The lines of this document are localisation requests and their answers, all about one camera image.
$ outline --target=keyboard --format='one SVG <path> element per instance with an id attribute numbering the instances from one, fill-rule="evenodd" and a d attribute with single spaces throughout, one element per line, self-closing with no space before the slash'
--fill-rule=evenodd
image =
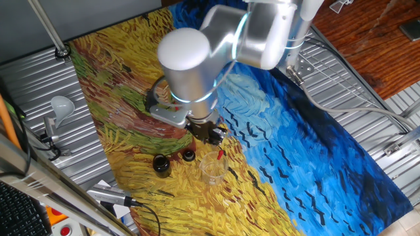
<path id="1" fill-rule="evenodd" d="M 28 195 L 0 181 L 0 235 L 49 235 L 40 214 Z"/>

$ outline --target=metal rod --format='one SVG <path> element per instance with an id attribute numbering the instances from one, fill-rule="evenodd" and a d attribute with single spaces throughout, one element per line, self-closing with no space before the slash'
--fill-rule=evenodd
<path id="1" fill-rule="evenodd" d="M 68 51 L 64 46 L 64 43 L 61 41 L 60 36 L 58 36 L 57 31 L 55 30 L 53 24 L 51 23 L 47 13 L 44 11 L 44 8 L 41 6 L 38 0 L 28 0 L 29 4 L 32 6 L 33 11 L 37 14 L 39 20 L 44 25 L 45 30 L 50 35 L 52 42 L 55 47 L 58 49 L 58 54 L 60 56 L 66 56 Z"/>
<path id="2" fill-rule="evenodd" d="M 0 170 L 24 170 L 26 154 L 13 146 L 0 134 Z M 67 176 L 49 162 L 42 152 L 38 152 L 37 161 L 32 160 L 26 178 L 19 180 L 14 176 L 1 179 L 5 183 L 23 191 L 79 223 L 100 232 L 102 235 L 133 235 L 125 225 L 100 206 L 87 193 L 82 193 Z"/>
<path id="3" fill-rule="evenodd" d="M 395 141 L 393 144 L 385 148 L 384 152 L 387 156 L 395 154 L 397 151 L 400 151 L 404 147 L 410 145 L 412 142 L 420 138 L 420 127 L 417 127 L 404 135 L 402 138 Z"/>
<path id="4" fill-rule="evenodd" d="M 311 25 L 312 30 L 314 31 L 315 35 L 318 36 L 322 42 L 324 42 L 327 46 L 329 46 L 331 49 L 335 51 L 340 57 L 341 61 L 344 63 L 345 68 L 349 70 L 349 72 L 352 72 L 355 75 L 355 79 L 360 84 L 363 91 L 365 91 L 367 94 L 373 97 L 373 101 L 376 101 L 375 103 L 379 106 L 384 108 L 385 110 L 392 111 L 391 107 L 374 91 L 374 89 L 366 82 L 365 79 L 350 65 L 349 62 L 347 62 L 346 58 L 331 44 L 331 42 L 328 41 L 328 39 L 318 30 L 318 28 L 315 25 Z M 396 127 L 398 127 L 401 131 L 407 132 L 410 131 L 408 126 L 406 124 L 402 124 L 397 122 L 395 119 L 390 119 L 392 124 L 394 124 Z"/>
<path id="5" fill-rule="evenodd" d="M 420 99 L 417 99 L 411 106 L 405 109 L 401 116 L 404 118 L 410 118 L 412 115 L 416 114 L 420 110 Z"/>

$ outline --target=van gogh painting print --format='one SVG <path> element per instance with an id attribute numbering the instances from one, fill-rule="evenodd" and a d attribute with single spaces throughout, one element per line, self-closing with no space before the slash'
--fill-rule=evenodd
<path id="1" fill-rule="evenodd" d="M 229 137 L 221 185 L 201 181 L 198 165 L 215 147 L 144 109 L 146 91 L 163 75 L 156 55 L 176 28 L 199 28 L 216 4 L 185 1 L 80 37 L 72 60 L 119 186 L 159 216 L 162 235 L 378 235 L 412 209 L 359 144 L 279 71 L 236 64 L 218 89 L 217 109 Z M 171 99 L 167 86 L 157 92 Z M 195 161 L 181 153 L 194 149 Z M 158 178 L 155 154 L 170 156 Z M 158 225 L 131 212 L 142 235 Z"/>

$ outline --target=metal grating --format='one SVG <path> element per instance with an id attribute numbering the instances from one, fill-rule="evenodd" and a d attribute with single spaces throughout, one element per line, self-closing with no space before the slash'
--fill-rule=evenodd
<path id="1" fill-rule="evenodd" d="M 43 117 L 55 117 L 51 98 L 69 98 L 75 112 L 57 129 L 60 141 L 56 146 L 72 154 L 54 164 L 83 189 L 100 180 L 114 180 L 72 63 L 56 60 L 54 49 L 49 49 L 1 66 L 0 77 L 37 135 L 44 133 Z"/>
<path id="2" fill-rule="evenodd" d="M 402 113 L 415 101 L 420 99 L 420 82 L 413 84 L 405 90 L 395 94 L 385 102 L 397 113 Z M 409 121 L 420 126 L 420 111 L 415 112 L 408 118 Z M 411 154 L 401 157 L 394 166 L 400 169 L 399 178 L 402 179 L 402 191 L 409 196 L 411 202 L 420 202 L 420 153 L 410 149 Z"/>
<path id="3" fill-rule="evenodd" d="M 309 37 L 328 42 L 317 31 L 311 29 Z M 328 108 L 355 108 L 378 106 L 388 108 L 359 75 L 351 73 L 352 68 L 344 66 L 337 56 L 328 50 L 304 43 L 302 51 L 304 64 L 313 68 L 303 73 L 304 81 L 314 99 Z M 54 50 L 49 49 L 27 58 L 0 67 L 2 77 L 15 102 L 28 114 L 26 124 L 36 133 L 43 133 L 43 116 L 54 117 L 50 106 L 53 96 L 61 95 L 75 103 L 76 111 L 58 129 L 59 148 L 70 149 L 72 155 L 61 157 L 55 165 L 83 189 L 104 180 L 116 185 L 105 153 L 96 134 L 91 114 L 80 89 L 72 63 L 56 60 Z M 401 112 L 420 97 L 420 86 L 410 88 L 406 94 L 397 94 L 387 101 L 394 111 Z M 385 115 L 374 112 L 331 114 L 375 159 L 378 165 L 394 180 L 395 184 L 415 204 L 420 186 L 420 157 L 414 147 L 405 153 L 387 157 L 383 151 L 388 145 L 402 137 L 401 127 Z M 420 116 L 411 120 L 420 125 Z"/>
<path id="4" fill-rule="evenodd" d="M 328 42 L 316 29 L 310 30 L 309 37 Z M 387 108 L 387 105 L 365 86 L 359 75 L 355 76 L 351 68 L 336 55 L 313 43 L 304 43 L 301 51 L 301 62 L 314 66 L 312 73 L 303 77 L 309 93 L 315 101 L 327 108 L 346 109 L 356 107 Z M 299 68 L 303 73 L 306 67 Z M 395 95 L 387 104 L 396 113 L 401 113 L 420 98 L 419 85 L 407 88 L 407 93 Z M 414 144 L 404 151 L 387 157 L 383 151 L 394 141 L 403 137 L 401 126 L 386 115 L 370 111 L 355 113 L 331 113 L 353 138 L 373 157 L 394 183 L 409 197 L 413 205 L 417 204 L 419 194 L 415 191 L 420 186 L 420 156 Z M 411 122 L 420 125 L 420 115 L 411 117 Z"/>

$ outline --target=black lid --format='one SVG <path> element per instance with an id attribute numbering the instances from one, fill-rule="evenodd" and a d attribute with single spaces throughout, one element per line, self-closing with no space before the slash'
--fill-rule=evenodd
<path id="1" fill-rule="evenodd" d="M 153 158 L 153 169 L 156 172 L 165 172 L 171 167 L 171 162 L 162 154 L 157 154 Z"/>
<path id="2" fill-rule="evenodd" d="M 191 149 L 187 149 L 184 152 L 184 155 L 182 155 L 182 158 L 184 159 L 184 161 L 193 161 L 196 159 L 196 153 Z"/>

